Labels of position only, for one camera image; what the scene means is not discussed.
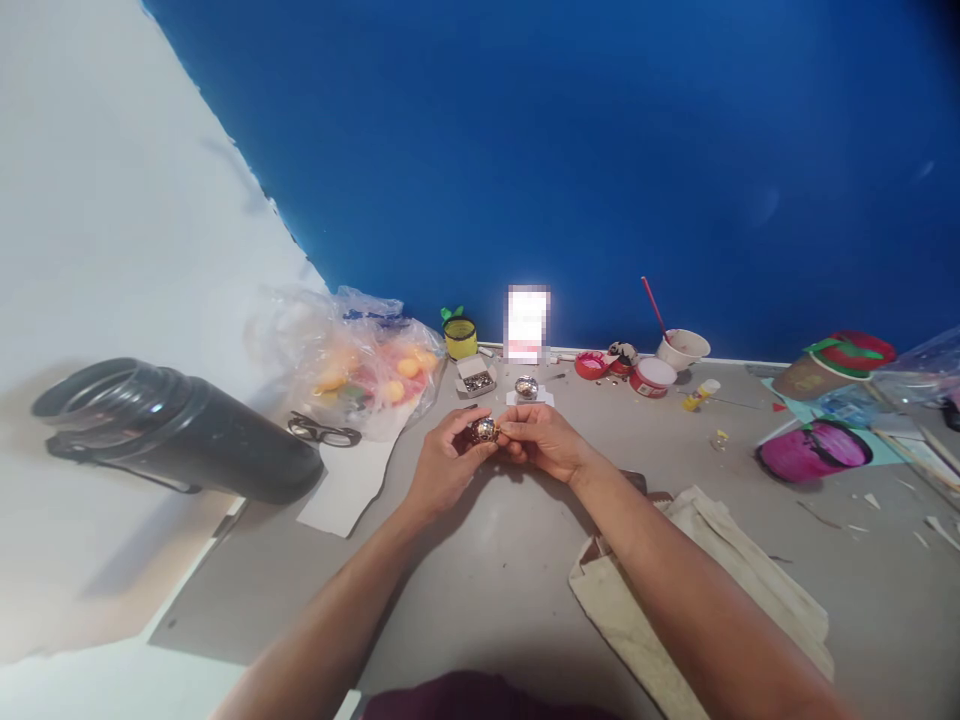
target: yellow cup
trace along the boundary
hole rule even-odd
[[[454,360],[477,354],[477,326],[470,318],[462,315],[450,318],[443,324],[443,336],[447,340],[447,352]]]

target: silver sphere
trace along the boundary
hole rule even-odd
[[[513,389],[516,390],[517,395],[522,397],[524,400],[533,400],[537,397],[537,393],[540,391],[540,385],[537,383],[535,378],[532,378],[529,375],[521,375],[517,378],[517,382],[514,384]]]
[[[500,428],[493,418],[480,418],[470,426],[470,440],[473,443],[496,442],[500,437]]]

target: paint brush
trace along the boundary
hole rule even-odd
[[[663,339],[667,341],[667,345],[670,345],[670,338],[667,337],[667,326],[663,324],[663,318],[660,317],[660,310],[657,308],[657,301],[653,299],[653,290],[650,289],[647,276],[644,275],[640,279],[643,280],[643,286],[647,289],[647,297],[650,298],[650,304],[653,305],[653,312],[657,315],[657,321],[660,323],[660,332],[663,333]]]

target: plastic bag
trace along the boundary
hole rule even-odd
[[[956,392],[960,388],[960,326],[876,370],[873,385],[896,406],[933,402]]]
[[[336,295],[270,289],[248,323],[247,345],[271,376],[287,378],[289,409],[386,440],[409,404],[416,419],[436,401],[445,352],[436,331],[402,312],[399,300],[346,286]]]

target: small box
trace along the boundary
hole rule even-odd
[[[457,375],[454,383],[457,391],[468,398],[479,397],[497,387],[496,368],[487,367],[479,353],[457,361]]]

